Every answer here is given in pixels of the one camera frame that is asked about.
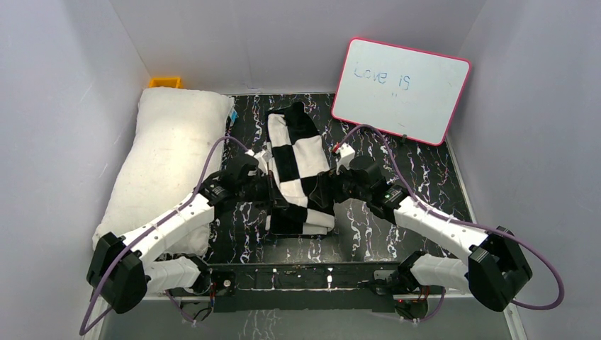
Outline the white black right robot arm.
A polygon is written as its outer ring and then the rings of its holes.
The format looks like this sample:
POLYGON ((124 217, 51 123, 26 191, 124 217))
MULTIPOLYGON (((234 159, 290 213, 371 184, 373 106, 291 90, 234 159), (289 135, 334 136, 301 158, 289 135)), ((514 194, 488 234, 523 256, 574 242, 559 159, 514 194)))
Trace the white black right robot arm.
POLYGON ((472 294, 488 309, 502 312, 532 278, 519 244, 508 229, 495 233, 464 226, 434 208, 424 208, 407 189, 387 183, 370 157, 318 174, 309 200, 321 208, 348 199, 362 200, 376 216, 412 230, 450 251, 451 258, 415 251, 389 277, 375 278, 393 294, 418 293, 437 285, 472 294))

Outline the black white checkered pillowcase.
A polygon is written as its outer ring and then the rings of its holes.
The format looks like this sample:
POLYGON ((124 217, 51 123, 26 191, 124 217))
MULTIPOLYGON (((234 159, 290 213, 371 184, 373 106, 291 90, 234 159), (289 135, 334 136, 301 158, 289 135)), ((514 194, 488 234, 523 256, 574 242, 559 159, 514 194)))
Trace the black white checkered pillowcase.
POLYGON ((266 146, 272 158, 269 170, 288 203, 273 207, 266 230, 284 236, 326 235, 335 226, 332 201, 321 207, 309 195, 318 187, 318 175, 330 170, 322 137, 301 102, 266 112, 266 146))

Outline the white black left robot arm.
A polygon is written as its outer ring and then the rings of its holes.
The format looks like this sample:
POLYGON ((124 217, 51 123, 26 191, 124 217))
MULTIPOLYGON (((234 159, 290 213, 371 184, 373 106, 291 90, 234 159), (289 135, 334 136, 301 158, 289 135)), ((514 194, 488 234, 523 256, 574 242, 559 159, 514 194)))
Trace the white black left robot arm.
POLYGON ((109 232, 96 245, 88 283, 118 314, 130 311, 149 294, 184 288, 205 295, 215 287, 215 274, 197 255, 159 261, 182 239, 212 223, 240 202, 287 207, 276 187, 273 157, 268 151, 247 152, 207 176, 174 208, 121 236, 109 232))

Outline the white pillow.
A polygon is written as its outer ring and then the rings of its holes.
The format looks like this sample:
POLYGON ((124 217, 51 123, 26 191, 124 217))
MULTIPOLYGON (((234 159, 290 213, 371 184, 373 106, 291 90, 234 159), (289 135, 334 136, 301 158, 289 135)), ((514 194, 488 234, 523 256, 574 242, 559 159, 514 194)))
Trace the white pillow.
POLYGON ((135 139, 92 243, 120 236, 165 213, 221 168, 235 100, 211 91, 148 88, 138 104, 135 139))

